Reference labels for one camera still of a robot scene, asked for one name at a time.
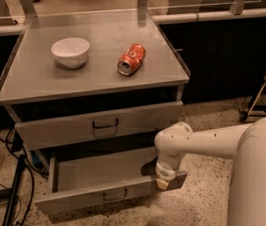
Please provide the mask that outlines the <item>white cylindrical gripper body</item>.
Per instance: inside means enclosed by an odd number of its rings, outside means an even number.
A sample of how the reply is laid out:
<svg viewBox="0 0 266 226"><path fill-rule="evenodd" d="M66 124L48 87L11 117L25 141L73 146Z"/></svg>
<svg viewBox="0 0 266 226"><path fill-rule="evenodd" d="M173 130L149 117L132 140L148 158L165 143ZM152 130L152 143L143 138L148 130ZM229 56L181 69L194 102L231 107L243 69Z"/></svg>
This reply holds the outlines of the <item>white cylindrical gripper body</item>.
<svg viewBox="0 0 266 226"><path fill-rule="evenodd" d="M159 153L155 171L164 181L172 181L180 170L182 157L180 154L168 155Z"/></svg>

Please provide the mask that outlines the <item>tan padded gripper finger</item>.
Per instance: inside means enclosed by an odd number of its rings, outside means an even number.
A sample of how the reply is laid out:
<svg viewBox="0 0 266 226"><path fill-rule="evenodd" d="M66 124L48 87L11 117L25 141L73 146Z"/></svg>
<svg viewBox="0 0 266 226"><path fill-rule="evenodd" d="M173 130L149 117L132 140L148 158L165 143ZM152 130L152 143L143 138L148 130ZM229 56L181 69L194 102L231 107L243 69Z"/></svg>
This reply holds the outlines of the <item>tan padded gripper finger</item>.
<svg viewBox="0 0 266 226"><path fill-rule="evenodd" d="M156 179L156 183L157 183L157 186L158 186L160 189L162 189L162 190L167 190L167 189L168 189L168 186L169 186L169 184L170 184L169 181L166 181L166 180L164 180L164 179L162 179L162 178L160 178L160 177L158 177L158 178Z"/></svg>

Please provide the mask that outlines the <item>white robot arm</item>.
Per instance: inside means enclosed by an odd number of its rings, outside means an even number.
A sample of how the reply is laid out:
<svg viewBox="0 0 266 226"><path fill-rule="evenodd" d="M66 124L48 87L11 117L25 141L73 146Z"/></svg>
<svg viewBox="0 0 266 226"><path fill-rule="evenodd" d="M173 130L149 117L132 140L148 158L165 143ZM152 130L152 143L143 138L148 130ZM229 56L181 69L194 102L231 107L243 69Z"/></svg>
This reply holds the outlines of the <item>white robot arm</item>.
<svg viewBox="0 0 266 226"><path fill-rule="evenodd" d="M161 189L177 177L188 153L231 158L227 226L266 226L266 117L199 132L181 121L159 132L154 144Z"/></svg>

